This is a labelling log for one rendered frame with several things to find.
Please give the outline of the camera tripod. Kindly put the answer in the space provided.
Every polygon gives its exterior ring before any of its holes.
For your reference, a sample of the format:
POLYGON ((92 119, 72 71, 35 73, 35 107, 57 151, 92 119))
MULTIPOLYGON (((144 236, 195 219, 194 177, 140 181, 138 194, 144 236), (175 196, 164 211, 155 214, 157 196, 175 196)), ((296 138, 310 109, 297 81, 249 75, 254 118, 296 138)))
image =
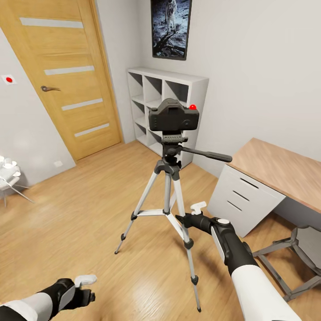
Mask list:
POLYGON ((172 226, 176 229, 176 231, 184 240, 185 247, 187 249, 191 274, 192 274, 191 279, 192 279, 193 287, 195 291, 197 309, 199 312, 201 312, 201 307, 199 305, 199 299, 198 299, 198 293, 197 293, 197 287, 196 287, 198 283, 198 276, 194 274, 193 261, 192 261, 192 255, 191 255, 191 247, 194 245, 194 242, 192 239, 189 239, 188 228, 185 228, 184 224, 181 224, 182 225, 181 227, 180 224, 177 222, 177 220, 174 218, 174 216, 170 212, 175 201, 177 200, 179 215, 182 217, 186 216, 183 198, 182 198, 182 192, 181 192, 180 176, 179 176, 179 171, 181 169, 181 160, 177 163, 177 158, 175 156, 179 152, 185 151, 185 152, 203 155, 211 159, 224 161, 228 163, 232 162, 232 156, 182 147, 182 145, 179 145, 179 143, 182 144, 183 142, 187 142, 188 137, 182 137, 181 133, 182 133, 181 131, 162 131, 162 135, 163 135, 163 138, 161 139, 162 141, 161 144, 163 145, 162 160, 157 161, 156 167, 154 168, 154 172, 150 178, 150 181, 147 187, 144 190, 142 198, 140 199, 136 207, 136 210, 133 211, 131 215, 131 221, 128 225, 128 228, 126 232, 121 235, 121 243, 119 244, 118 249, 115 251, 115 254, 117 254, 122 242, 126 238, 126 235, 130 227, 132 226, 134 220, 137 219, 138 216, 161 216, 161 215, 166 216, 170 221, 170 223, 172 224, 172 226), (164 210, 140 210, 157 176, 160 174, 161 170, 164 170, 166 173, 164 210), (175 192, 173 193, 170 199, 172 179, 174 182, 175 192))

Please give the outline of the digital camera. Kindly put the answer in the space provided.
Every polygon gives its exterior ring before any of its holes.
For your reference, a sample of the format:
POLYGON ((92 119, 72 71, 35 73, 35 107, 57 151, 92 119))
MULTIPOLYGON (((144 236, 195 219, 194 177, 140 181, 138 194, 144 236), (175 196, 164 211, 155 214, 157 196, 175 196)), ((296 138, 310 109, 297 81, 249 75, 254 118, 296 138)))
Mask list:
POLYGON ((182 106, 178 99, 166 98, 159 107, 149 111, 151 131, 187 131, 198 127, 199 111, 195 104, 189 108, 182 106))

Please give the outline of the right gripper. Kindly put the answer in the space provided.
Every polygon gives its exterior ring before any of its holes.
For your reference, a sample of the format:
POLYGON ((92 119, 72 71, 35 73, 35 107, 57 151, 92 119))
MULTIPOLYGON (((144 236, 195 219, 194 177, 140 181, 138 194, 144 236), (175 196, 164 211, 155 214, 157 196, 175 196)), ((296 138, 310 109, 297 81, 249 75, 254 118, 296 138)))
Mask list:
POLYGON ((186 216, 175 215, 175 218, 181 223, 184 224, 185 228, 190 228, 192 226, 202 230, 202 220, 206 218, 203 215, 203 211, 201 214, 186 214, 186 216))

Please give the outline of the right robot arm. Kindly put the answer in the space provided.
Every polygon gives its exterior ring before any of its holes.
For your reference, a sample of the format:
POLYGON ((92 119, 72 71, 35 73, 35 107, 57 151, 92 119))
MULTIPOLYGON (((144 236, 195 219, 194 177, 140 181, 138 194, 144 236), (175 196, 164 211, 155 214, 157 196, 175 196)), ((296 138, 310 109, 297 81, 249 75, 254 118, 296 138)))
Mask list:
POLYGON ((253 259, 251 248, 240 240, 231 222, 204 216, 203 207, 205 202, 193 204, 192 214, 175 218, 185 228, 194 226, 213 236, 228 266, 245 321, 302 321, 253 259))

